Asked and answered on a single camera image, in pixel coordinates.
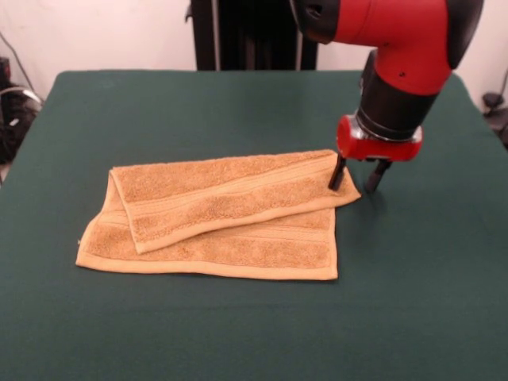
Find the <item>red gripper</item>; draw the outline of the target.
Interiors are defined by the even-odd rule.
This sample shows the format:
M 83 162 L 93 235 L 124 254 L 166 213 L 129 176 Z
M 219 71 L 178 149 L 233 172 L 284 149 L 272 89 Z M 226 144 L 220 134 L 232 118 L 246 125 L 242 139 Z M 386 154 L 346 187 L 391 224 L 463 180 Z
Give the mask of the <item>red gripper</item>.
M 346 159 L 379 160 L 369 175 L 364 189 L 375 192 L 391 162 L 412 160 L 419 152 L 423 142 L 422 127 L 407 141 L 382 140 L 366 133 L 355 115 L 343 116 L 337 126 L 337 164 L 329 181 L 330 190 L 338 190 L 344 177 Z

